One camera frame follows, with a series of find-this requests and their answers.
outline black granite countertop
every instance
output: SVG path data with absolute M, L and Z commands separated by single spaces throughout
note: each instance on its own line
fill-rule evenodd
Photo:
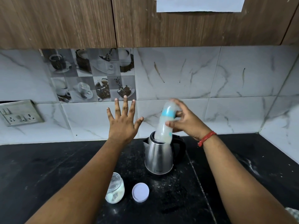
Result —
M 220 135 L 238 160 L 284 206 L 299 210 L 299 165 L 258 134 Z M 122 152 L 115 172 L 125 195 L 104 203 L 97 223 L 230 223 L 207 159 L 196 141 L 184 137 L 187 154 L 167 175 L 154 176 L 144 165 L 142 139 Z M 0 220 L 24 223 L 65 185 L 104 141 L 0 146 Z M 148 199 L 137 203 L 132 188 L 144 182 Z

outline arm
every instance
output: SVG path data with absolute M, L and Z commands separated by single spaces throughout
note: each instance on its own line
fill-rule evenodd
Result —
M 167 126 L 174 128 L 174 132 L 183 130 L 196 140 L 211 132 L 182 101 L 173 101 L 182 109 L 177 112 L 180 120 L 166 122 Z M 232 223 L 297 223 L 274 196 L 238 162 L 217 135 L 207 139 L 203 146 Z
M 106 196 L 110 180 L 123 147 L 137 134 L 143 121 L 133 124 L 135 101 L 128 115 L 128 101 L 124 98 L 121 114 L 115 100 L 115 119 L 107 109 L 110 122 L 109 137 L 95 156 L 54 196 L 52 196 L 26 224 L 93 223 Z

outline glass jar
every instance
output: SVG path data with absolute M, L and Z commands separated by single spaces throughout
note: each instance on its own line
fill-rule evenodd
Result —
M 118 173 L 113 172 L 105 200 L 108 203 L 116 204 L 123 198 L 124 194 L 125 185 L 123 184 L 123 179 Z

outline kettle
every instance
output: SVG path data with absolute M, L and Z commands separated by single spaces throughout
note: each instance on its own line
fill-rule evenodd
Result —
M 171 171 L 174 164 L 179 163 L 186 152 L 184 140 L 172 135 L 171 144 L 155 140 L 155 131 L 143 141 L 145 147 L 145 167 L 154 174 L 166 174 Z M 175 156 L 173 144 L 179 144 L 180 150 Z

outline red thread bracelet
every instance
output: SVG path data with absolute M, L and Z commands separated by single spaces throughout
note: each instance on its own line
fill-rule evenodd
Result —
M 214 131 L 209 132 L 206 136 L 204 136 L 199 142 L 198 142 L 198 146 L 201 147 L 202 144 L 204 143 L 204 141 L 206 139 L 209 139 L 211 136 L 215 135 L 216 133 Z

